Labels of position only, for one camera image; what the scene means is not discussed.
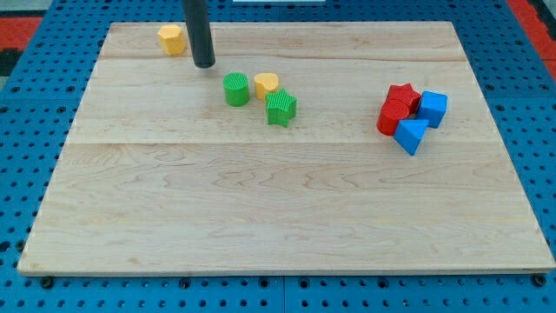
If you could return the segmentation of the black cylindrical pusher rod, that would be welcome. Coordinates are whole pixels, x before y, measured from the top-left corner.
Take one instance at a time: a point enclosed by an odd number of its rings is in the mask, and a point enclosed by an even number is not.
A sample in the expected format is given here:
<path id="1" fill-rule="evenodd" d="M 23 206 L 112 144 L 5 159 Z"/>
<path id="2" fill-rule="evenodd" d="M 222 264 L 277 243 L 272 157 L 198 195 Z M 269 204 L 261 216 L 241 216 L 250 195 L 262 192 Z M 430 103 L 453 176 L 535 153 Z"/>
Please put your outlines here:
<path id="1" fill-rule="evenodd" d="M 206 0 L 182 0 L 183 14 L 189 34 L 190 49 L 196 67 L 215 65 L 215 53 Z"/>

